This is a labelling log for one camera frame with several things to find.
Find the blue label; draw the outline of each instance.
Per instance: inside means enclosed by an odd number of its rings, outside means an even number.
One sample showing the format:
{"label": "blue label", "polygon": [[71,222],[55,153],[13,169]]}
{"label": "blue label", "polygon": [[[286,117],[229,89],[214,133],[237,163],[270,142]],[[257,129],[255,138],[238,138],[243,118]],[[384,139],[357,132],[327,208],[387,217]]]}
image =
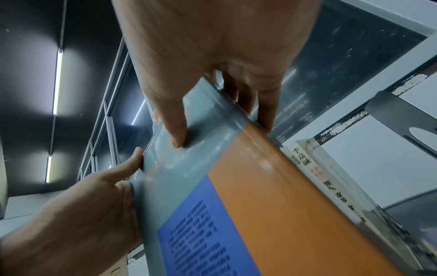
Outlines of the blue label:
{"label": "blue label", "polygon": [[205,176],[158,230],[167,276],[261,276]]}

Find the dark ceiling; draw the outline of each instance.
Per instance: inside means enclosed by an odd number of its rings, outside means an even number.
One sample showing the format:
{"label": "dark ceiling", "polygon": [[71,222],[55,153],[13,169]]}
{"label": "dark ceiling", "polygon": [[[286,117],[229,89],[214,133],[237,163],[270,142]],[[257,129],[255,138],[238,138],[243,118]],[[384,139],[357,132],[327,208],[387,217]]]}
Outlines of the dark ceiling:
{"label": "dark ceiling", "polygon": [[76,182],[122,38],[109,0],[68,0],[51,183],[56,54],[63,0],[0,1],[0,135],[9,196]]}

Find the hand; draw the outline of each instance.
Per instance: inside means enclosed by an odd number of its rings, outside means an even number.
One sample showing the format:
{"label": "hand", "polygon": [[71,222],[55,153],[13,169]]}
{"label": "hand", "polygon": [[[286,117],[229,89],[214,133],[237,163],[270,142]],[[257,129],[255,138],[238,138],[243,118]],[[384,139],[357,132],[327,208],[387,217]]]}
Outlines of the hand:
{"label": "hand", "polygon": [[0,246],[0,275],[97,276],[141,243],[129,181],[142,149],[47,203]]}
{"label": "hand", "polygon": [[112,0],[140,85],[176,147],[182,98],[220,70],[225,91],[271,131],[281,82],[307,41],[320,0]]}

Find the ceiling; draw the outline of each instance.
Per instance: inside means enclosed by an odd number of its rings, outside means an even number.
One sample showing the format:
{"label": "ceiling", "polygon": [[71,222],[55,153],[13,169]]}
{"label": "ceiling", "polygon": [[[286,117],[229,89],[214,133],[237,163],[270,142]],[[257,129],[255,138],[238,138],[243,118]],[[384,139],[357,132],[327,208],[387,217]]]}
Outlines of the ceiling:
{"label": "ceiling", "polygon": [[63,190],[79,166],[122,38],[110,1],[68,0],[51,182],[62,0],[0,2],[0,136],[9,196]]}

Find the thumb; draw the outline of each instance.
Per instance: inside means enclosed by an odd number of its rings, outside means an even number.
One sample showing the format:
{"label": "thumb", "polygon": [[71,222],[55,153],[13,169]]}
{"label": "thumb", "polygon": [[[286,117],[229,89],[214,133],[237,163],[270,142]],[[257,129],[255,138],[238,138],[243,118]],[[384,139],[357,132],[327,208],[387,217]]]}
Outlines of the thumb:
{"label": "thumb", "polygon": [[142,164],[142,148],[137,147],[125,162],[103,173],[102,179],[114,184],[133,175]]}
{"label": "thumb", "polygon": [[180,148],[187,138],[187,119],[181,99],[163,99],[151,97],[152,103],[158,110],[159,117],[170,135],[173,137],[173,146]]}

